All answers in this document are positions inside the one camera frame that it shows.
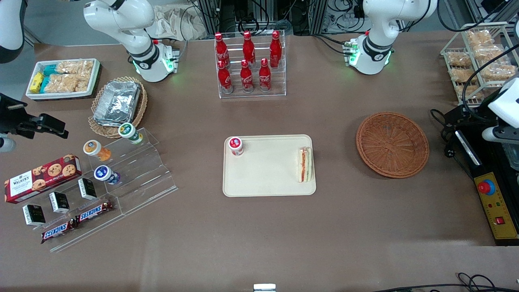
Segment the wicker basket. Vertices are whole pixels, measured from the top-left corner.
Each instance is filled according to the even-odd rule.
[[[135,127],[137,127],[137,125],[142,120],[142,116],[144,115],[144,111],[146,111],[146,104],[148,103],[148,95],[146,93],[146,90],[144,89],[144,86],[142,85],[142,83],[139,80],[137,80],[137,79],[135,79],[133,77],[127,77],[127,76],[126,77],[118,77],[118,78],[115,78],[112,81],[120,81],[120,82],[128,82],[128,81],[130,81],[130,82],[138,83],[141,86],[141,94],[139,95],[139,104],[137,104],[137,108],[135,109],[135,116],[133,117],[133,122],[132,122],[132,124]],[[92,107],[91,107],[92,113],[95,112],[95,109],[98,106],[99,99],[103,95],[105,86],[106,85],[104,85],[103,88],[101,88],[101,90],[99,90],[99,92],[97,93],[94,101],[92,102]],[[112,138],[112,139],[117,139],[117,138],[121,137],[119,135],[119,133],[117,132],[118,127],[101,126],[101,125],[99,125],[98,123],[96,123],[94,121],[94,117],[93,116],[88,118],[88,124],[90,124],[90,128],[92,129],[92,131],[94,131],[95,133],[97,133],[97,134],[99,134],[101,136],[105,136],[105,137]]]
[[[367,117],[356,140],[362,160],[386,177],[413,176],[429,159],[429,142],[422,129],[398,113],[380,112]]]

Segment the small black box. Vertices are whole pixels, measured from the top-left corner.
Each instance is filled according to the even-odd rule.
[[[54,212],[67,213],[70,210],[69,201],[66,199],[65,194],[52,192],[49,194],[49,199]]]
[[[27,225],[41,226],[45,224],[43,210],[38,205],[23,206],[23,214],[25,216],[25,223],[27,223]]]
[[[93,200],[97,198],[95,195],[94,183],[91,180],[82,178],[77,182],[79,183],[79,190],[83,198],[87,200]]]

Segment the red button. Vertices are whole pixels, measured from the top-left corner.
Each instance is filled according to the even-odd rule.
[[[480,182],[477,185],[477,189],[484,194],[488,194],[491,191],[490,184],[486,181]]]
[[[502,224],[504,224],[504,219],[503,219],[503,217],[496,217],[496,224],[497,224],[497,225],[502,225]]]

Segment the coca-cola bottle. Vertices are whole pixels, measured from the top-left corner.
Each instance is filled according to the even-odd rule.
[[[250,68],[256,67],[256,49],[251,41],[250,31],[243,33],[243,58],[246,59]]]
[[[227,50],[227,45],[224,43],[222,34],[217,32],[214,34],[214,39],[216,40],[216,57],[218,58],[218,61],[224,61],[225,68],[230,67],[230,60],[229,60],[229,51]]]
[[[268,67],[267,58],[261,59],[261,68],[259,69],[259,88],[263,92],[270,90],[270,68]]]
[[[247,60],[241,60],[241,85],[243,86],[243,91],[249,93],[254,91],[254,85],[252,84],[252,72],[249,68],[249,63]]]
[[[225,68],[224,61],[218,61],[218,81],[220,81],[223,94],[229,94],[233,92],[233,84],[230,81],[230,74],[229,71]]]
[[[270,66],[277,68],[281,61],[281,42],[279,41],[279,31],[272,33],[272,42],[270,42]]]

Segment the tabletop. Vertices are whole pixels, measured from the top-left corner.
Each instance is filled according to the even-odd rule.
[[[340,36],[349,39],[352,35]],[[473,182],[443,155],[440,125],[429,110],[448,111],[455,93],[439,52],[450,32],[402,33],[389,64],[373,76],[348,68],[313,37],[287,41],[287,95],[220,100],[212,41],[190,42],[178,74],[144,82],[140,126],[179,189],[58,254],[40,245],[20,208],[0,204],[3,291],[370,291],[456,283],[456,272],[481,273],[517,289],[517,247],[494,246]],[[120,45],[36,46],[37,60],[97,58],[100,84],[139,78]],[[111,140],[87,122],[91,99],[29,103],[66,122],[69,138],[14,137],[0,156],[5,180],[63,154],[86,159],[83,143]],[[389,179],[360,159],[355,134],[367,116],[399,112],[430,143],[425,168]],[[311,196],[226,197],[223,143],[229,136],[307,134],[315,153]]]

